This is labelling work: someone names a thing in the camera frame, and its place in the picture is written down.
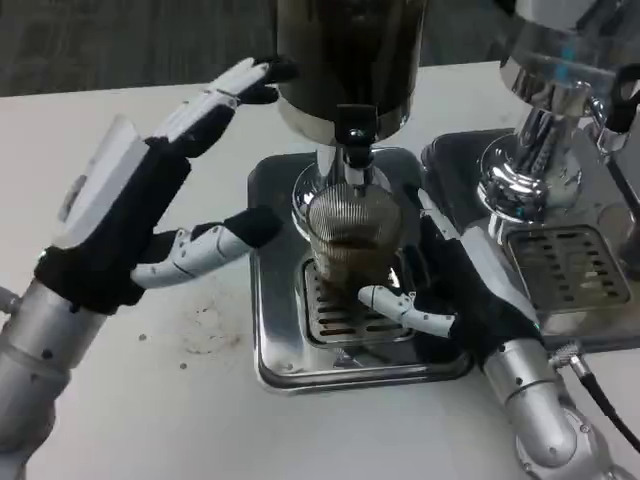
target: white robotic finger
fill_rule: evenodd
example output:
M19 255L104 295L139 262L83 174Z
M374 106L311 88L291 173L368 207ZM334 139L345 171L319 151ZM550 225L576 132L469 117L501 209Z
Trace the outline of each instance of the white robotic finger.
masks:
M449 331L455 321L453 315L417 310L409 295L397 296L381 285L361 288L358 292L358 299L372 310L407 328L413 328L437 337L449 338Z

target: white table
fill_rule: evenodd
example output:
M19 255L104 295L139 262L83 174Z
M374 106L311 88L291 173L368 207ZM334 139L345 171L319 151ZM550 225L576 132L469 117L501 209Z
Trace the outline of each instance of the white table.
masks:
M67 187L115 114L148 134L194 91L0 99L0 284L20 292L27 286ZM423 69L411 121L386 143L418 155L440 134L513 126L521 111L497 64ZM161 227L237 212L246 206L247 175L262 158L311 148L275 107L243 107L225 137L194 162ZM196 350L211 353L189 353ZM637 352L590 358L636 432L639 360ZM640 456L567 376L615 458L640 475ZM509 426L477 373L448 383L298 397L264 390L253 368L243 260L198 282L148 292L110 319L74 372L54 432L28 472L43 480L525 478L512 451Z

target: robotic hand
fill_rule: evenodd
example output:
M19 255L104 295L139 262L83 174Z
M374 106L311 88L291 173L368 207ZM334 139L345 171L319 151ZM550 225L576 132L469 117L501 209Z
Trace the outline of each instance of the robotic hand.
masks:
M22 298L0 289L11 317L0 334L0 480L21 478L54 423L54 401L107 318L149 288L204 275L269 242L267 208L221 223L154 234L187 178L189 159L222 136L242 103L278 98L269 84L295 75L277 58L246 59L183 102L146 140L118 117L73 184L62 228Z
M479 228L458 236L426 192L417 197L428 277L418 268L415 292L398 296L368 286L360 300L406 327L453 340L475 358L515 429L519 461L534 478L633 478L613 464L604 437L571 402L553 368L562 362L549 361L535 310L511 282L497 245Z

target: metal grille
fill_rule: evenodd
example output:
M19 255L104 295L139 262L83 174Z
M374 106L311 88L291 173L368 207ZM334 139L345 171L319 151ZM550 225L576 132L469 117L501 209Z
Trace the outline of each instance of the metal grille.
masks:
M327 289L313 261L303 266L310 339L319 345L350 346L397 342L410 338L412 330L366 308L349 303Z
M622 272L593 227L515 231L506 244L540 312L593 310L631 300Z

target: gray carpet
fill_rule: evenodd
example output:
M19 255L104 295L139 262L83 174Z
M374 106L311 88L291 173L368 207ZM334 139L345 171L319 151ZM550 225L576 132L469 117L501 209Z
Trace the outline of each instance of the gray carpet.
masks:
M431 0L422 63L485 60L501 21ZM0 0L0 96L204 82L271 39L268 0Z

